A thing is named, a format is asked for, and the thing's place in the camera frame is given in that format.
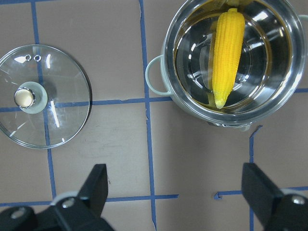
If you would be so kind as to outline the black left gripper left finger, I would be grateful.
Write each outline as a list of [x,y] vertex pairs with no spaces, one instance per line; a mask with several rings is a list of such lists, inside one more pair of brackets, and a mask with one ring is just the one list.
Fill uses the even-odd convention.
[[76,195],[63,195],[40,213],[15,206],[0,214],[2,231],[111,231],[101,217],[108,196],[106,164],[96,164]]

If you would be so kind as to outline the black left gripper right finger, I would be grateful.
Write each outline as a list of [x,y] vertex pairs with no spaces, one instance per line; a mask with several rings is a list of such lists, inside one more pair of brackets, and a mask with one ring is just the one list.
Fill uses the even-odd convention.
[[278,188],[255,163],[243,164],[241,191],[263,230],[308,229],[308,198],[297,190]]

